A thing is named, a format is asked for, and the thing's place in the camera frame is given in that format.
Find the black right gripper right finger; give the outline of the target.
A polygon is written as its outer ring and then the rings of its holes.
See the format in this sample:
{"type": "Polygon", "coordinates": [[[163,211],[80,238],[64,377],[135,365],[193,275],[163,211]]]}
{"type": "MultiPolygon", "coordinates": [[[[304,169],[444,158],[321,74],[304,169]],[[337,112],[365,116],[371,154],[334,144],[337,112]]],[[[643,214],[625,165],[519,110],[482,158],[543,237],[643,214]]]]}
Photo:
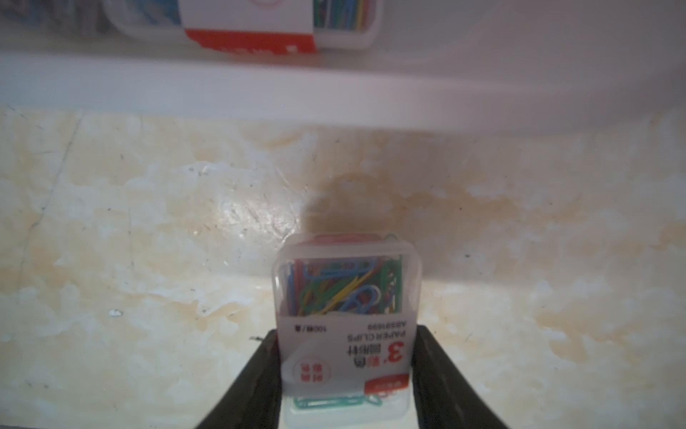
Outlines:
{"type": "Polygon", "coordinates": [[[424,325],[416,330],[412,381],[419,427],[507,429],[424,325]]]}

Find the paper clip box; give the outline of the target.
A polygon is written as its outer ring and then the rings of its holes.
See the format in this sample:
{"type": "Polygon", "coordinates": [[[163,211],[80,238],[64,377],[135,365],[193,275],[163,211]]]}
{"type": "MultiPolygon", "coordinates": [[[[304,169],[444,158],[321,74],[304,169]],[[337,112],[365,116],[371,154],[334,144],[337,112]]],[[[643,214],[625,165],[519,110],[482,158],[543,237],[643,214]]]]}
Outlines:
{"type": "Polygon", "coordinates": [[[290,428],[404,416],[423,267],[392,233],[300,233],[273,265],[282,413],[290,428]]]}
{"type": "Polygon", "coordinates": [[[133,39],[234,54],[364,50],[383,19],[381,1],[106,1],[104,8],[133,39]]]}

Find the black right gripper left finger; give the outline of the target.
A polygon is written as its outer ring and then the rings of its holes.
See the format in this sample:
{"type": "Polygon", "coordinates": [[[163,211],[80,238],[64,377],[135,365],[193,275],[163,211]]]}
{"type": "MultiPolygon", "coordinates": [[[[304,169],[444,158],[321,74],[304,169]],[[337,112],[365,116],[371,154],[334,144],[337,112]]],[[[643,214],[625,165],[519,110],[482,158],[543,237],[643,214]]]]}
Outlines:
{"type": "Polygon", "coordinates": [[[248,363],[199,428],[277,428],[282,405],[276,330],[259,343],[248,363]]]}

